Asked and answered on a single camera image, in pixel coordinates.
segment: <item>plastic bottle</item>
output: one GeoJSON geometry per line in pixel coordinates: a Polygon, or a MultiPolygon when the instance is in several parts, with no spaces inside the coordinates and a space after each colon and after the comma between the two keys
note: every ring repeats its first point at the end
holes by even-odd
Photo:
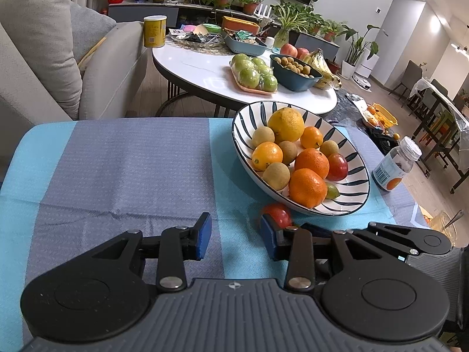
{"type": "Polygon", "coordinates": [[[393,190],[412,169],[422,156],[415,142],[405,136],[399,145],[389,151],[373,171],[378,186],[384,190],[393,190]]]}

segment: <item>striped bowl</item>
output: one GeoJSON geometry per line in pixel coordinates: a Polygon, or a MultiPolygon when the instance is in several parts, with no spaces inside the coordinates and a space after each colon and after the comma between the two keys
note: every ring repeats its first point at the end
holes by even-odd
{"type": "MultiPolygon", "coordinates": [[[[290,209],[300,213],[322,214],[326,216],[343,216],[360,209],[370,195],[370,179],[365,164],[353,144],[339,131],[325,120],[312,112],[300,107],[281,102],[255,102],[243,107],[236,113],[232,125],[233,141],[242,166],[254,182],[274,200],[284,203],[290,209]],[[314,126],[324,135],[324,141],[334,140],[339,145],[339,152],[349,163],[348,176],[339,182],[332,182],[339,189],[340,196],[334,200],[325,200],[318,207],[309,209],[290,199],[288,186],[282,191],[276,191],[262,179],[262,172],[252,167],[251,156],[254,151],[252,135],[260,126],[266,126],[270,116],[283,107],[292,107],[300,112],[306,127],[314,126]]],[[[297,143],[298,152],[304,148],[297,143]]]]}

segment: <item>blue tablecloth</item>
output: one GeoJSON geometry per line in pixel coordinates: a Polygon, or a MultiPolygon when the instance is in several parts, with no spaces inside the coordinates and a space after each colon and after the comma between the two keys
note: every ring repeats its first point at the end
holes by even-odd
{"type": "MultiPolygon", "coordinates": [[[[355,128],[339,128],[369,171],[382,155],[355,128]]],[[[273,200],[246,174],[231,136],[231,119],[160,118],[51,123],[34,127],[18,146],[0,190],[0,351],[31,338],[19,299],[28,282],[128,229],[144,236],[213,217],[205,259],[187,261],[188,279],[282,280],[285,262],[269,260],[257,231],[273,200]]],[[[371,181],[357,213],[306,217],[328,229],[365,228],[369,221],[425,226],[401,184],[391,193],[371,181]]],[[[152,282],[156,262],[144,279],[152,282]]]]}

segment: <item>gray pillow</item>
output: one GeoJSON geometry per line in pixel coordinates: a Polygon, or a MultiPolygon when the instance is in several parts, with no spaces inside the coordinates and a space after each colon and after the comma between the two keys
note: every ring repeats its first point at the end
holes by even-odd
{"type": "Polygon", "coordinates": [[[92,9],[70,3],[73,56],[78,62],[115,26],[116,21],[92,9]]]}
{"type": "Polygon", "coordinates": [[[78,119],[82,82],[73,58],[70,0],[0,0],[0,22],[46,90],[78,119]]]}

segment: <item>bottle label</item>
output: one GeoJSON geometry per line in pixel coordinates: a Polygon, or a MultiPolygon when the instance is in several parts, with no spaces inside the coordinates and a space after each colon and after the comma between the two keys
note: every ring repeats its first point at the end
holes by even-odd
{"type": "Polygon", "coordinates": [[[383,158],[373,171],[373,177],[378,185],[388,191],[393,190],[399,185],[406,174],[396,165],[390,153],[383,158]]]}

